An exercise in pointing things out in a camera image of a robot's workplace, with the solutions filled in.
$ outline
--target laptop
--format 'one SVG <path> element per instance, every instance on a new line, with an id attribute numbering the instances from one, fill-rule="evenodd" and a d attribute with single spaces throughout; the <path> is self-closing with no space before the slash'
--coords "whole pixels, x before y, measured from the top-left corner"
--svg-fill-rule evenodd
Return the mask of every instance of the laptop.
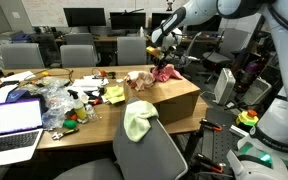
<path id="1" fill-rule="evenodd" d="M 43 132 L 39 99 L 0 104 L 0 165 L 30 160 Z"/>

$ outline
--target black monitor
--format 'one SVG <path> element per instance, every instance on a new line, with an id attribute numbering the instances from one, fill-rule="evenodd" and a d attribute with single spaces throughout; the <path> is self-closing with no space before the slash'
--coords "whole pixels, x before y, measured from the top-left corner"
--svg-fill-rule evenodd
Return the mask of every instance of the black monitor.
<path id="1" fill-rule="evenodd" d="M 170 17 L 172 14 L 170 13 L 152 13 L 152 24 L 151 29 L 156 29 L 163 20 L 166 20 L 168 17 Z"/>
<path id="2" fill-rule="evenodd" d="M 199 31 L 217 32 L 218 28 L 220 27 L 221 20 L 222 20 L 221 16 L 215 15 L 211 19 L 209 19 L 208 21 L 202 24 L 187 26 L 186 31 L 187 32 L 199 32 Z"/>
<path id="3" fill-rule="evenodd" d="M 110 13 L 112 30 L 145 28 L 145 13 Z"/>
<path id="4" fill-rule="evenodd" d="M 69 27 L 106 26 L 104 8 L 64 8 Z"/>

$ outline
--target gray office chair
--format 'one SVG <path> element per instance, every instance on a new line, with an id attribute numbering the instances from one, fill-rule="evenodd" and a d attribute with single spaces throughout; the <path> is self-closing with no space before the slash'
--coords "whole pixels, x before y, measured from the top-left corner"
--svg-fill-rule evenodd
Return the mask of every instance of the gray office chair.
<path id="1" fill-rule="evenodd" d="M 101 54 L 97 53 L 94 38 L 91 33 L 66 34 L 65 39 L 67 45 L 92 45 L 96 62 L 99 63 L 101 61 Z"/>
<path id="2" fill-rule="evenodd" d="M 64 68 L 95 67 L 97 63 L 92 45 L 62 45 L 61 57 Z"/>
<path id="3" fill-rule="evenodd" d="M 45 68 L 37 43 L 2 44 L 0 51 L 5 69 Z"/>
<path id="4" fill-rule="evenodd" d="M 117 38 L 117 65 L 147 64 L 146 39 L 144 37 Z"/>
<path id="5" fill-rule="evenodd" d="M 205 83 L 208 83 L 214 76 L 218 77 L 216 74 L 216 66 L 225 66 L 233 63 L 235 57 L 232 52 L 241 50 L 248 34 L 248 32 L 237 29 L 226 29 L 224 33 L 225 38 L 223 39 L 219 52 L 203 53 L 205 60 L 213 63 L 215 66 L 211 69 L 211 72 L 198 72 L 197 75 L 210 75 Z"/>
<path id="6" fill-rule="evenodd" d="M 138 101 L 131 99 L 128 103 Z M 70 169 L 56 180 L 179 179 L 188 166 L 178 148 L 156 117 L 149 118 L 151 129 L 137 143 L 130 141 L 124 129 L 124 113 L 113 140 L 113 150 L 119 169 L 110 159 L 89 162 Z"/>

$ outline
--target cardboard box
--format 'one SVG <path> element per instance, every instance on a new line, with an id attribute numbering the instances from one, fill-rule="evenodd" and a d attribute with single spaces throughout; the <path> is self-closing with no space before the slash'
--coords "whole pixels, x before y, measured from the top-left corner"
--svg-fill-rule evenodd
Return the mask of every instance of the cardboard box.
<path id="1" fill-rule="evenodd" d="M 153 87 L 144 91 L 136 91 L 124 83 L 125 100 L 127 102 L 130 98 L 137 97 L 152 103 L 163 125 L 192 116 L 200 89 L 186 79 L 169 81 L 155 82 Z"/>

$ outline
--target white robot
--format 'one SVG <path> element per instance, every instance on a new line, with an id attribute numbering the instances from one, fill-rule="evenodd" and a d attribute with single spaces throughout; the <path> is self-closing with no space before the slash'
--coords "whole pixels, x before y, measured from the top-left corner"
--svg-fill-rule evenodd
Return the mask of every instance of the white robot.
<path id="1" fill-rule="evenodd" d="M 275 99 L 250 136 L 238 142 L 239 152 L 229 151 L 227 158 L 236 179 L 288 179 L 288 0 L 190 0 L 155 29 L 151 39 L 167 49 L 178 44 L 174 41 L 180 35 L 172 33 L 176 27 L 203 23 L 216 13 L 235 19 L 256 12 L 268 22 L 284 83 L 279 95 L 286 100 Z"/>

